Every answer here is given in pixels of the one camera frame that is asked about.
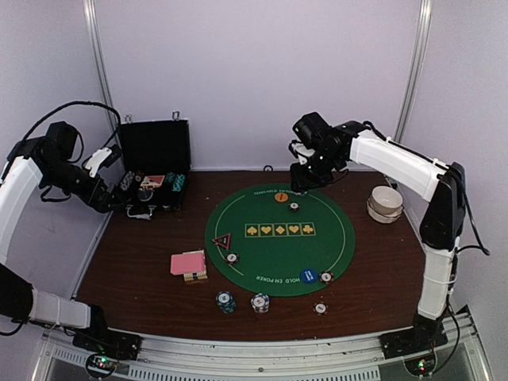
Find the orange round button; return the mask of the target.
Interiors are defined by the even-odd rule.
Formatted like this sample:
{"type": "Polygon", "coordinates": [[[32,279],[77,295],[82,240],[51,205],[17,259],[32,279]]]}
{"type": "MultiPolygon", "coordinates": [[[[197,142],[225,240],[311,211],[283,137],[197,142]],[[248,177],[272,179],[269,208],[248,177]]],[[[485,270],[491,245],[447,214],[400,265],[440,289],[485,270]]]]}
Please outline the orange round button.
{"type": "Polygon", "coordinates": [[[289,199],[289,195],[285,192],[279,192],[275,194],[275,200],[280,203],[287,202],[289,199]]]}

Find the blue round button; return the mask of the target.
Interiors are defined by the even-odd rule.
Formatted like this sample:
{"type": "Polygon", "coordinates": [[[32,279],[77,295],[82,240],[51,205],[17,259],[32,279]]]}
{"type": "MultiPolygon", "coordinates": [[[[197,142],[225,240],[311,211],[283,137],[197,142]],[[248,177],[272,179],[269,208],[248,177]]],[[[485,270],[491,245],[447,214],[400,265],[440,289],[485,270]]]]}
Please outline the blue round button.
{"type": "Polygon", "coordinates": [[[313,268],[307,268],[301,271],[300,279],[306,284],[315,283],[318,281],[318,273],[313,268]]]}

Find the red triangular dealer marker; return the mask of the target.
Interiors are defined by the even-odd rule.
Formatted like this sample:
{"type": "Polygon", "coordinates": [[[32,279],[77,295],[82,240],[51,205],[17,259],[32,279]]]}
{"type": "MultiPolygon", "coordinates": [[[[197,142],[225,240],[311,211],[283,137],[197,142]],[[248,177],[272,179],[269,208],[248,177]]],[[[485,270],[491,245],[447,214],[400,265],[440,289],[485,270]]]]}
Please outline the red triangular dealer marker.
{"type": "Polygon", "coordinates": [[[211,242],[218,246],[219,248],[223,248],[225,250],[229,250],[231,246],[232,234],[227,233],[220,235],[219,237],[215,237],[211,240],[211,242]]]}

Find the brown chip stack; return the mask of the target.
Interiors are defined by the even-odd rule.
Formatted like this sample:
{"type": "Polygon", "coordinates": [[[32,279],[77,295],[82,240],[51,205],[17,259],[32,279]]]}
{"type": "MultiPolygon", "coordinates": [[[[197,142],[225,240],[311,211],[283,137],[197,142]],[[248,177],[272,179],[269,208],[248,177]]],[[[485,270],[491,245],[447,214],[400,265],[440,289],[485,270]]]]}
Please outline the brown chip stack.
{"type": "Polygon", "coordinates": [[[313,310],[318,315],[325,315],[328,312],[328,306],[323,302],[316,302],[313,310]]]}

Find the blue white chip stack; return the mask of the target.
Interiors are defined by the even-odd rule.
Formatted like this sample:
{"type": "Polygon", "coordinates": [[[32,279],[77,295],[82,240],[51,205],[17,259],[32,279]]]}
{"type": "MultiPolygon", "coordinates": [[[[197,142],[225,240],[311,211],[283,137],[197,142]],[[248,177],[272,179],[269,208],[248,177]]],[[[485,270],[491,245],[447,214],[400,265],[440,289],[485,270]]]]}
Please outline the blue white chip stack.
{"type": "Polygon", "coordinates": [[[265,314],[270,310],[270,298],[265,293],[253,295],[250,304],[256,314],[265,314]]]}

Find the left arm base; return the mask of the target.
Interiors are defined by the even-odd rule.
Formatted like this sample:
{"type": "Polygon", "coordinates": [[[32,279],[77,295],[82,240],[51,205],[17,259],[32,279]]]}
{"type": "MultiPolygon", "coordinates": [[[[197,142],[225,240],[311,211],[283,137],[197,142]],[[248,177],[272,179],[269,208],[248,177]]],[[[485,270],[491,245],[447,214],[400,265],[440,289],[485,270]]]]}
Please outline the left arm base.
{"type": "Polygon", "coordinates": [[[95,379],[110,377],[120,362],[136,360],[142,338],[131,333],[108,331],[105,337],[97,337],[84,330],[75,330],[72,344],[90,354],[85,359],[85,370],[95,379]]]}

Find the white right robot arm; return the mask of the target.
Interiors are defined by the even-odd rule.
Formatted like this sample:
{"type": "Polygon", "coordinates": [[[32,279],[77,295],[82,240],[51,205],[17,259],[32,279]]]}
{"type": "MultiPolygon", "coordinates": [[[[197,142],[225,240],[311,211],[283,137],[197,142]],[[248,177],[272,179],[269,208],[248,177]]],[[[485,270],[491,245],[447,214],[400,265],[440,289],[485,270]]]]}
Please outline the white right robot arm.
{"type": "Polygon", "coordinates": [[[333,183],[333,171],[348,162],[367,166],[410,188],[428,203],[419,235],[425,253],[424,279],[407,344],[421,351],[437,338],[456,277],[460,236],[466,214],[464,169],[447,165],[385,137],[369,122],[332,127],[319,114],[298,120],[289,150],[291,189],[296,193],[333,183]]]}

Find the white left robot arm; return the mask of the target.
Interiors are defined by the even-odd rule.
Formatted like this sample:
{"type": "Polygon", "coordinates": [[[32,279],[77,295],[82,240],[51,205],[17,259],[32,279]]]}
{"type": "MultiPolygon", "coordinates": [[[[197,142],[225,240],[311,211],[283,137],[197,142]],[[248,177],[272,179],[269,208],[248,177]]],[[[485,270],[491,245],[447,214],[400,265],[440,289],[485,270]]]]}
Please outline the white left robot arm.
{"type": "Polygon", "coordinates": [[[101,307],[39,291],[7,266],[14,230],[35,189],[59,188],[66,199],[75,195],[99,213],[124,206],[121,190],[108,187],[98,174],[120,158],[120,147],[100,148],[80,167],[71,160],[78,136],[68,123],[52,123],[44,136],[22,139],[8,155],[1,173],[1,314],[19,325],[32,321],[79,330],[96,352],[107,352],[114,335],[101,307]]]}

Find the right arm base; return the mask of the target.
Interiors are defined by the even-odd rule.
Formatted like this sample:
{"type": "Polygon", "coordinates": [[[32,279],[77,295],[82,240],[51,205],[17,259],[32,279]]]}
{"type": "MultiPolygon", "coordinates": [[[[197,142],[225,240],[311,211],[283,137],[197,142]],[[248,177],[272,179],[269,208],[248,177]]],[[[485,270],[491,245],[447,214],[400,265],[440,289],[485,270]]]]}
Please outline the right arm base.
{"type": "Polygon", "coordinates": [[[401,358],[413,376],[430,375],[437,368],[436,349],[448,343],[444,332],[431,336],[424,329],[405,329],[384,333],[379,342],[386,360],[401,358]]]}

